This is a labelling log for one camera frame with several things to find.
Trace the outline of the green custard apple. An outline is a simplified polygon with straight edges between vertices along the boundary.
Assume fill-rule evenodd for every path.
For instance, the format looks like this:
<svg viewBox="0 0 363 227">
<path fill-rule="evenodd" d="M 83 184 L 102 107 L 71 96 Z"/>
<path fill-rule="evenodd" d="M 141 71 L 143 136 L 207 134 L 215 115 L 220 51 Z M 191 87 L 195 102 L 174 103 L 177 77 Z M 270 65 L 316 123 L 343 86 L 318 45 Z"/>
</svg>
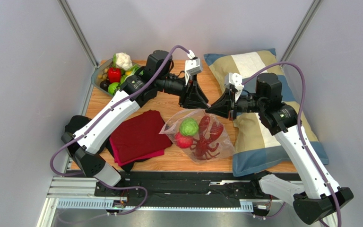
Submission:
<svg viewBox="0 0 363 227">
<path fill-rule="evenodd" d="M 179 126 L 179 133 L 183 136 L 194 136 L 199 131 L 199 124 L 193 118 L 184 119 Z"/>
</svg>

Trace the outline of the clear zip top bag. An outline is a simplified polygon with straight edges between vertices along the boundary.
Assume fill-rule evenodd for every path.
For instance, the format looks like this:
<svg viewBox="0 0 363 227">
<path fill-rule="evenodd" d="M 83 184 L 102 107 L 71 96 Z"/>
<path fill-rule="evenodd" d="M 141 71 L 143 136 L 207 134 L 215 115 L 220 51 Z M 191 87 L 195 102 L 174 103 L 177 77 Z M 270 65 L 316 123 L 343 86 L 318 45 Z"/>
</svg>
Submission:
<svg viewBox="0 0 363 227">
<path fill-rule="evenodd" d="M 228 158 L 235 153 L 224 124 L 203 109 L 177 112 L 159 133 L 167 136 L 195 163 Z"/>
</svg>

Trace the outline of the red toy lobster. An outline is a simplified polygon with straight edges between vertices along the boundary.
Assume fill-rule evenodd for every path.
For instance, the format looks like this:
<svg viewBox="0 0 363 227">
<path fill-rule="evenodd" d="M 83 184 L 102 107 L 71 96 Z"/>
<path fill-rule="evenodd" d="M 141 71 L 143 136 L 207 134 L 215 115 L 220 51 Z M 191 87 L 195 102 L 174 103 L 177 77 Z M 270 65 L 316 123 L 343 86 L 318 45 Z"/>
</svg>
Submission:
<svg viewBox="0 0 363 227">
<path fill-rule="evenodd" d="M 190 146 L 190 150 L 195 159 L 197 160 L 211 160 L 220 155 L 217 152 L 219 142 L 217 139 L 222 135 L 224 126 L 218 122 L 212 122 L 210 125 L 211 118 L 205 115 L 199 122 L 199 139 L 194 139 L 193 144 Z"/>
</svg>

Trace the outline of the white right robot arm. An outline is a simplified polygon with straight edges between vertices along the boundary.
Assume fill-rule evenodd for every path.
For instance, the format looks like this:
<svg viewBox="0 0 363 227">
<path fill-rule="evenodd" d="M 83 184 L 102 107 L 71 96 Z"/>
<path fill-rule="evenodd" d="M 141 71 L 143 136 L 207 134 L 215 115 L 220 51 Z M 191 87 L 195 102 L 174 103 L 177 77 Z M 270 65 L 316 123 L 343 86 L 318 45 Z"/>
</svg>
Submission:
<svg viewBox="0 0 363 227">
<path fill-rule="evenodd" d="M 238 73 L 228 73 L 224 86 L 223 95 L 207 112 L 231 120 L 238 113 L 257 113 L 288 154 L 302 181 L 299 186 L 262 171 L 252 181 L 255 193 L 284 201 L 308 225 L 337 214 L 353 199 L 351 189 L 341 187 L 323 166 L 295 109 L 282 101 L 283 85 L 276 74 L 259 74 L 254 93 L 243 93 L 242 76 Z"/>
</svg>

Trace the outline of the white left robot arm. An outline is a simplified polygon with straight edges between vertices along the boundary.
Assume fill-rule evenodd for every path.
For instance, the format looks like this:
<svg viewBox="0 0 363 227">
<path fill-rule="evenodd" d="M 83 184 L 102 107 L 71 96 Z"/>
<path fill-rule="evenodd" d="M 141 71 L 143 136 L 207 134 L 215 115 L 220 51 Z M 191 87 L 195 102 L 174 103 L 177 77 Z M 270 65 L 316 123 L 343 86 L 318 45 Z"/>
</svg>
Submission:
<svg viewBox="0 0 363 227">
<path fill-rule="evenodd" d="M 203 71 L 201 59 L 189 51 L 184 76 L 171 73 L 172 53 L 154 51 L 145 66 L 128 76 L 111 101 L 89 123 L 75 133 L 66 132 L 61 139 L 64 149 L 87 177 L 105 186 L 114 187 L 121 180 L 119 172 L 98 151 L 112 132 L 131 114 L 139 110 L 158 92 L 179 97 L 179 106 L 186 109 L 207 109 L 208 99 L 198 85 L 197 75 Z"/>
</svg>

